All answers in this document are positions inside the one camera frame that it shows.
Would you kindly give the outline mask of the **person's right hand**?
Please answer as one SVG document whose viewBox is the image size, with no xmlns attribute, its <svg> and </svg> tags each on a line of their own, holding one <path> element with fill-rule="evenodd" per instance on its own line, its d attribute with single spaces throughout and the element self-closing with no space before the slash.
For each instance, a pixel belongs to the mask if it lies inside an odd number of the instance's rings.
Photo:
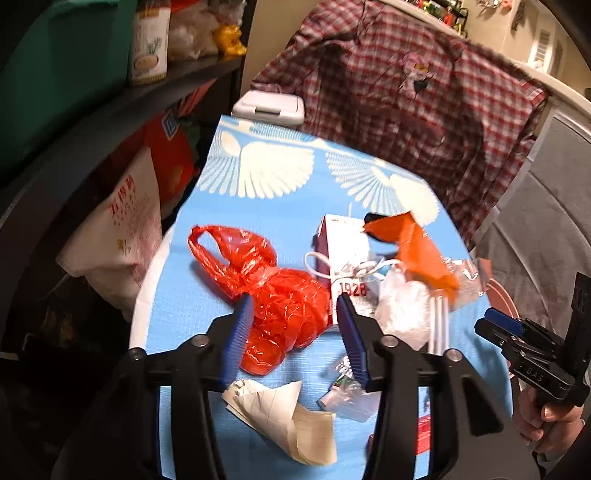
<svg viewBox="0 0 591 480">
<path fill-rule="evenodd" d="M 585 426 L 584 408 L 560 403 L 541 405 L 538 391 L 526 387 L 517 397 L 513 420 L 522 440 L 541 455 L 558 457 L 575 442 Z"/>
</svg>

